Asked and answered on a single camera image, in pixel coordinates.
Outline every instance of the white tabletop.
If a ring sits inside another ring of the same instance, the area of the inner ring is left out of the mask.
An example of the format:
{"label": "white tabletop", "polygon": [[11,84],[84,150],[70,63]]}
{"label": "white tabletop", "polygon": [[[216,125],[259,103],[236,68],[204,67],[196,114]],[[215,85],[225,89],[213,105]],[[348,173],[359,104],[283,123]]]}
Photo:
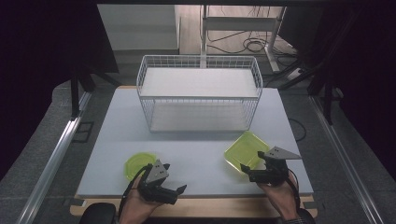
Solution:
{"label": "white tabletop", "polygon": [[[276,89],[263,89],[250,126],[270,147],[295,154],[294,140]],[[182,197],[227,197],[262,194],[247,175],[239,174],[224,160],[224,151],[242,133],[151,133],[136,89],[117,89],[78,187],[84,198],[120,197],[129,181],[124,163],[137,152],[150,152],[169,163],[164,188],[187,184]],[[300,193],[313,193],[303,161],[287,161],[297,175]]]}

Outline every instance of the yellow-green plastic plate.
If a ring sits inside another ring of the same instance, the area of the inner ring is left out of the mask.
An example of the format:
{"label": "yellow-green plastic plate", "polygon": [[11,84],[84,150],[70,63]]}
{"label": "yellow-green plastic plate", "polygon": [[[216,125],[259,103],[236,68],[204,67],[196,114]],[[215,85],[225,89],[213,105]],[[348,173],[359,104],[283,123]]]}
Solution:
{"label": "yellow-green plastic plate", "polygon": [[246,131],[224,152],[224,158],[233,168],[243,173],[241,163],[254,169],[260,161],[263,162],[257,152],[267,152],[269,149],[269,146],[259,137]]}
{"label": "yellow-green plastic plate", "polygon": [[149,163],[154,164],[156,156],[147,152],[139,152],[134,154],[124,164],[124,175],[128,180],[132,180],[137,172]]}

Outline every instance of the white wall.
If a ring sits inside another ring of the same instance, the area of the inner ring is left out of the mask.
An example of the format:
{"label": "white wall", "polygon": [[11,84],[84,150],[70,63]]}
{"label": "white wall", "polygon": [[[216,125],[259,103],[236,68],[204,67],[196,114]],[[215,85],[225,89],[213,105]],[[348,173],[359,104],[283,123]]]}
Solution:
{"label": "white wall", "polygon": [[98,5],[113,50],[178,49],[177,6]]}

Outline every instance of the wooden table edge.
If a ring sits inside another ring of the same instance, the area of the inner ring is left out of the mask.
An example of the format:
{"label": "wooden table edge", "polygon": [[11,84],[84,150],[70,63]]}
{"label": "wooden table edge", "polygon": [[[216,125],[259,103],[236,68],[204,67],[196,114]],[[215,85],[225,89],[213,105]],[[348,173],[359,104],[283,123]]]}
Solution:
{"label": "wooden table edge", "polygon": [[[82,216],[85,209],[93,203],[113,203],[118,209],[120,199],[76,199],[83,201],[81,206],[71,205],[73,216]],[[301,196],[304,203],[313,203],[312,195]],[[317,208],[306,209],[313,217],[318,215]],[[158,207],[152,217],[279,217],[279,213],[270,204],[268,198],[180,198],[176,204],[164,204]]]}
{"label": "wooden table edge", "polygon": [[136,86],[118,86],[117,89],[136,89]]}

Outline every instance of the black cable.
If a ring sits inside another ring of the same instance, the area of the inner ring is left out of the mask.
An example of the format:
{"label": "black cable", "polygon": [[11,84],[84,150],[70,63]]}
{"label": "black cable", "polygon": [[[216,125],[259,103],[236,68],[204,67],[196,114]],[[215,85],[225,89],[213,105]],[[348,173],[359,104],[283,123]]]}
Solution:
{"label": "black cable", "polygon": [[259,17],[259,14],[260,14],[260,8],[262,8],[262,7],[259,7],[259,9],[257,10],[256,17]]}
{"label": "black cable", "polygon": [[220,10],[223,13],[223,15],[225,16],[225,12],[222,10],[222,6],[221,6]]}
{"label": "black cable", "polygon": [[253,8],[249,11],[249,13],[247,14],[247,16],[250,15],[250,13],[254,12],[255,10],[256,10],[256,7],[253,7]]}
{"label": "black cable", "polygon": [[206,46],[209,47],[209,48],[212,48],[212,49],[218,49],[218,50],[220,50],[220,51],[222,51],[224,53],[229,53],[229,54],[237,54],[237,53],[242,53],[243,51],[245,51],[245,49],[241,49],[239,51],[230,52],[230,51],[227,51],[227,50],[224,50],[224,49],[220,49],[220,48],[212,46],[212,45],[206,45]]}
{"label": "black cable", "polygon": [[[245,49],[249,50],[250,52],[259,53],[264,49],[264,46],[265,46],[265,42],[263,44],[262,41],[265,41],[265,40],[263,40],[261,38],[249,36],[249,38],[244,40],[243,45],[244,45]],[[249,48],[250,45],[259,45],[261,48],[260,49],[250,49]]]}
{"label": "black cable", "polygon": [[[271,7],[268,7],[267,18],[270,16],[270,9]],[[267,38],[268,38],[268,32],[265,32],[265,43],[268,43]]]}
{"label": "black cable", "polygon": [[286,182],[289,184],[289,186],[291,187],[291,190],[293,191],[294,200],[296,202],[296,211],[298,211],[300,209],[300,205],[301,205],[300,194],[299,194],[297,188],[294,186],[293,182],[291,182],[291,180],[289,178],[286,179]]}
{"label": "black cable", "polygon": [[240,34],[243,34],[243,33],[246,33],[246,32],[248,32],[248,31],[241,31],[241,32],[235,33],[235,34],[233,34],[233,35],[226,35],[226,36],[224,36],[224,37],[222,37],[222,38],[214,39],[214,40],[210,39],[210,37],[209,37],[209,32],[207,32],[207,39],[208,39],[210,42],[216,42],[216,41],[223,40],[223,39],[226,39],[226,38],[235,36],[235,35],[240,35]]}
{"label": "black cable", "polygon": [[296,180],[296,185],[297,185],[296,187],[297,187],[297,190],[298,190],[300,188],[300,185],[298,183],[297,175],[291,169],[289,169],[289,171],[293,174],[294,179]]}
{"label": "black cable", "polygon": [[131,191],[132,186],[134,185],[134,182],[136,181],[137,177],[140,176],[140,174],[141,174],[143,171],[146,171],[147,169],[148,169],[147,166],[142,167],[142,168],[136,173],[136,175],[135,175],[134,178],[131,180],[131,182],[129,183],[128,187],[126,188],[126,190],[125,190],[124,193],[122,194],[122,198],[121,198],[121,202],[120,202],[120,207],[119,207],[119,217],[121,217],[123,206],[125,205],[126,200],[128,199],[128,194],[129,194],[129,192]]}
{"label": "black cable", "polygon": [[273,48],[273,54],[275,56],[290,56],[290,57],[297,57],[296,53],[285,53],[279,49],[277,49],[276,47]]}
{"label": "black cable", "polygon": [[288,119],[288,120],[291,120],[291,121],[294,121],[294,122],[298,123],[304,130],[303,137],[301,137],[299,139],[296,139],[296,142],[299,142],[299,141],[305,139],[305,137],[306,137],[306,128],[305,128],[305,126],[300,121],[298,121],[297,119]]}
{"label": "black cable", "polygon": [[202,24],[201,24],[201,20],[202,20],[202,6],[199,6],[199,36],[201,37],[201,41],[202,41]]}
{"label": "black cable", "polygon": [[301,63],[300,60],[296,60],[294,63],[292,63],[290,66],[286,67],[284,70],[282,70],[280,73],[276,74],[275,77],[273,77],[271,80],[269,80],[267,82],[267,84],[265,85],[265,88],[268,88],[269,84],[272,83],[273,81],[280,79],[286,75],[288,75],[291,71],[291,69],[293,69],[294,67],[296,67],[297,65],[299,65]]}
{"label": "black cable", "polygon": [[295,62],[295,60],[294,60],[292,63],[282,63],[282,62],[280,61],[280,59],[282,59],[282,58],[292,58],[292,59],[296,59],[296,57],[295,57],[294,55],[279,55],[279,56],[277,56],[277,57],[276,57],[276,62],[279,63],[279,64],[282,64],[283,66],[286,66],[286,67],[291,66],[291,65]]}

